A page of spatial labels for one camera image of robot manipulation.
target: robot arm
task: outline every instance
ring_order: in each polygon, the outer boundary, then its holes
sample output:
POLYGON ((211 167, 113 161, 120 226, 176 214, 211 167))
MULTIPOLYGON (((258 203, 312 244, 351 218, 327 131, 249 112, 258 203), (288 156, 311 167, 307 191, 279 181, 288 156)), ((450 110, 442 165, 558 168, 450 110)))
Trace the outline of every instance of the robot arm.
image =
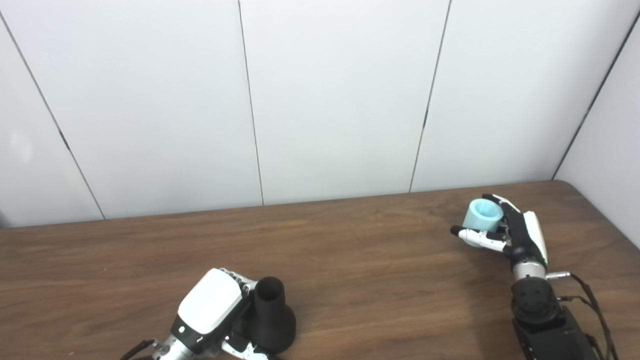
POLYGON ((498 204, 504 213, 497 232, 451 227, 452 234, 487 249, 502 252, 511 261, 515 283, 511 287, 513 327, 527 360, 597 360, 615 355, 608 328, 588 285, 568 272, 547 273, 547 248, 538 217, 532 211, 522 213, 509 200, 494 194, 483 198, 498 204), (549 280, 572 276, 589 295, 557 297, 549 280), (560 301, 581 299, 598 313, 605 337, 607 357, 600 355, 595 339, 584 334, 576 319, 560 301))
POLYGON ((132 349, 121 360, 132 358, 146 347, 153 348, 154 354, 139 360, 191 360, 215 357, 220 350, 243 360, 277 360, 233 331, 251 313, 257 284, 224 268, 209 270, 180 303, 169 338, 164 342, 143 341, 140 348, 132 349))

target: black cable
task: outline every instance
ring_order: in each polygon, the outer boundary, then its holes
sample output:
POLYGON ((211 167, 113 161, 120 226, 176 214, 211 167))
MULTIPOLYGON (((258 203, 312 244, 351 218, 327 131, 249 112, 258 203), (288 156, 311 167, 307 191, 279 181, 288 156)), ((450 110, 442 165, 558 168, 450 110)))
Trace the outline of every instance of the black cable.
POLYGON ((129 350, 126 354, 124 354, 122 358, 120 358, 120 360, 129 360, 130 358, 133 357, 133 355, 136 355, 138 352, 141 352, 142 350, 145 350, 146 348, 151 346, 151 344, 153 344, 154 341, 155 339, 141 341, 139 344, 137 344, 131 350, 129 350))
POLYGON ((604 360, 604 355, 602 355, 602 350, 600 350, 600 345, 598 345, 598 340, 596 340, 596 338, 587 334, 586 332, 584 333, 584 335, 587 337, 587 340, 589 341, 589 345, 591 345, 591 348, 593 348, 598 354, 598 358, 604 360))
POLYGON ((589 301, 584 299, 583 297, 574 297, 574 299, 580 299, 583 303, 589 305, 590 308, 598 315, 598 319, 600 321, 600 325, 602 326, 602 332, 604 332, 604 338, 607 342, 607 351, 605 360, 610 360, 610 356, 613 356, 613 360, 620 360, 618 358, 618 352, 616 351, 616 345, 613 343, 613 338, 611 337, 611 330, 609 330, 609 326, 607 325, 607 321, 604 319, 604 315, 602 314, 602 310, 600 310, 600 305, 598 305, 598 301, 596 300, 595 295, 593 295, 593 291, 591 291, 591 287, 586 284, 578 275, 571 274, 573 280, 576 280, 580 286, 582 286, 582 290, 589 298, 589 301))

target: white wall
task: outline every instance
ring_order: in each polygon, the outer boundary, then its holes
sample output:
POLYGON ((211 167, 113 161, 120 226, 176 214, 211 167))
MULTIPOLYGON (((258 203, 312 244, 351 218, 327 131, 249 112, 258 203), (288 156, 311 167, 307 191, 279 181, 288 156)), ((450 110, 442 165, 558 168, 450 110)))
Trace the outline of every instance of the white wall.
POLYGON ((236 0, 0 10, 107 218, 262 204, 236 0))
POLYGON ((102 215, 0 21, 0 225, 102 215))
POLYGON ((448 0, 241 0, 265 204, 407 192, 448 0))
MULTIPOLYGON (((107 218, 550 179, 639 10, 640 0, 0 0, 107 218)), ((0 84, 0 118, 38 119, 28 137, 48 139, 37 140, 48 158, 28 172, 0 154, 0 193, 15 195, 0 197, 0 213, 23 225, 95 218, 24 64, 3 61, 24 89, 0 84)), ((24 124, 5 121, 0 136, 24 124)))
POLYGON ((629 36, 556 179, 574 185, 640 247, 640 29, 629 36))
POLYGON ((412 191, 551 179, 639 9, 454 0, 412 191))

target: light blue cup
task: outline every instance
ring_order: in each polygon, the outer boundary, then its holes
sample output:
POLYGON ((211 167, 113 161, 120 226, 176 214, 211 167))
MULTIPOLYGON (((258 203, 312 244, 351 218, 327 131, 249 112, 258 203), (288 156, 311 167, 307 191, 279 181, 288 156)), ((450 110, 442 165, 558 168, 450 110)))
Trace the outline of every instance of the light blue cup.
MULTIPOLYGON (((480 231, 496 231, 500 219, 504 216, 502 209, 495 202, 487 199, 476 199, 469 204, 463 227, 469 229, 477 229, 480 231)), ((476 244, 467 242, 467 244, 479 247, 476 244)))

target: robotic hand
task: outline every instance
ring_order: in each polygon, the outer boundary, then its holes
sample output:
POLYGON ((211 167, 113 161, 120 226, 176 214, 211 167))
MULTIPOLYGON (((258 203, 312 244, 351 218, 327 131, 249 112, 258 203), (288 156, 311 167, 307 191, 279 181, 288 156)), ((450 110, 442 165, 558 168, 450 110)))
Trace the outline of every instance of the robotic hand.
POLYGON ((284 286, 274 277, 253 281, 224 268, 211 269, 178 308, 169 338, 142 341, 128 360, 147 347, 152 356, 137 360, 188 360, 215 357, 220 350, 245 360, 275 360, 296 334, 296 318, 284 304, 284 286), (234 330, 241 321, 249 340, 234 330))
POLYGON ((569 272, 547 273, 547 248, 538 217, 532 211, 521 213, 510 201, 483 194, 498 204, 504 213, 496 232, 462 226, 451 227, 461 239, 502 252, 511 261, 515 283, 511 287, 513 327, 527 360, 617 360, 611 333, 591 288, 569 272), (589 300, 581 296, 557 297, 549 280, 573 277, 589 300), (576 319, 561 301, 579 299, 598 315, 607 340, 603 356, 596 339, 582 332, 576 319))

